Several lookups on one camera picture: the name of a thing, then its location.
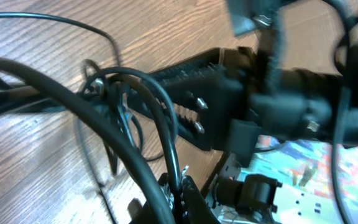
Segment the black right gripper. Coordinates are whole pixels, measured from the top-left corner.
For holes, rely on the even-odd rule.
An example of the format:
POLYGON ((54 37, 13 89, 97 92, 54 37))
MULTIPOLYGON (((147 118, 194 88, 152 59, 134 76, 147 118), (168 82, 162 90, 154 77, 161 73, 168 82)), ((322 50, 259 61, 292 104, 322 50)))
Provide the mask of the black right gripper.
POLYGON ((244 51, 212 49, 218 67, 212 89, 210 149, 230 151, 248 166, 257 137, 331 141, 341 77, 284 70, 275 93, 262 93, 244 51))

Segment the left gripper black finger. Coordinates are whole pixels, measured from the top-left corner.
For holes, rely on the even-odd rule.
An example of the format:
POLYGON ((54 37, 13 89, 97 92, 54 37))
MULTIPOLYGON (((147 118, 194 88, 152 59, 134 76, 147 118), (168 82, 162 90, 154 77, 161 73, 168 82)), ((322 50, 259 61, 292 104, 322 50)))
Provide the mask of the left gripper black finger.
MULTIPOLYGON (((189 175, 184 177, 182 186, 181 208, 178 212, 173 211, 175 223, 219 224, 219 220, 213 215, 194 180, 189 175)), ((158 221, 149 206, 145 204, 129 223, 146 224, 158 223, 158 221)))

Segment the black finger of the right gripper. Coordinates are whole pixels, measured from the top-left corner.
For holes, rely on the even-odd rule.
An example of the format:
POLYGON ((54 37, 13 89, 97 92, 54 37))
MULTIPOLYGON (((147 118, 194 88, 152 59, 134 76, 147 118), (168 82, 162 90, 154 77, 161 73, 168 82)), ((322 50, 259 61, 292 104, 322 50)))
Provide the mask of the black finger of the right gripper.
POLYGON ((212 48, 150 75, 166 90, 243 90, 240 58, 236 49, 212 48))
MULTIPOLYGON (((142 97, 138 93, 131 93, 127 97, 127 104, 130 109, 153 119, 153 115, 145 105, 142 97)), ((176 112, 178 121, 178 133, 181 138, 188 141, 202 151, 210 151, 214 144, 214 130, 216 127, 214 121, 201 112, 196 114, 196 118, 192 119, 176 112)))

